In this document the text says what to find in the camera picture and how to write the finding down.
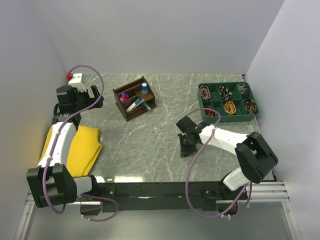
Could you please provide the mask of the dark purple highlighter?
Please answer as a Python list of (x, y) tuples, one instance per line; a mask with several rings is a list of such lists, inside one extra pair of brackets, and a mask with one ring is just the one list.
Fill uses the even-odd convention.
[(122, 97), (125, 97), (125, 98), (129, 98), (129, 95), (128, 95), (127, 93), (125, 93), (125, 92), (122, 92), (122, 93), (121, 93), (121, 96), (122, 96)]

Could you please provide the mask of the light green clip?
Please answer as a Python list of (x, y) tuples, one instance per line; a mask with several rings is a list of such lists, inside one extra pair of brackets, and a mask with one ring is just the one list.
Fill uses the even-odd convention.
[(147, 104), (145, 104), (144, 106), (145, 106), (145, 108), (147, 108), (148, 111), (152, 111), (151, 107), (148, 106)]

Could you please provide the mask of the blue capped small bottle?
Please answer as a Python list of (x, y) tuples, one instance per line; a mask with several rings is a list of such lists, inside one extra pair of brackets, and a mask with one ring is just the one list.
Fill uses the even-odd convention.
[(141, 84), (141, 91), (144, 95), (148, 94), (148, 84), (146, 82)]

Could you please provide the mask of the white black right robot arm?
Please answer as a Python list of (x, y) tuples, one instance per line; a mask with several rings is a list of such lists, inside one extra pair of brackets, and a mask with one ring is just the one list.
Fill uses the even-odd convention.
[(219, 148), (236, 156), (239, 166), (228, 172), (213, 189), (203, 189), (200, 193), (213, 199), (231, 199), (243, 186), (260, 184), (279, 160), (263, 136), (256, 131), (250, 134), (236, 133), (217, 126), (192, 121), (188, 116), (176, 123), (180, 130), (179, 144), (182, 158), (192, 156), (194, 165), (200, 154), (209, 146)]

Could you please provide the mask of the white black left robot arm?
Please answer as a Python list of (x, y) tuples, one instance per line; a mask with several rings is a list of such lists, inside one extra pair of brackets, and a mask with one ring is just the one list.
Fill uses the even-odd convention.
[(93, 175), (73, 177), (67, 169), (72, 141), (78, 132), (80, 113), (101, 108), (103, 96), (98, 88), (91, 86), (93, 97), (87, 90), (81, 92), (71, 85), (56, 89), (58, 103), (53, 109), (52, 132), (47, 148), (37, 167), (27, 171), (26, 179), (38, 208), (46, 208), (76, 201), (83, 195), (88, 201), (96, 200), (100, 188)]

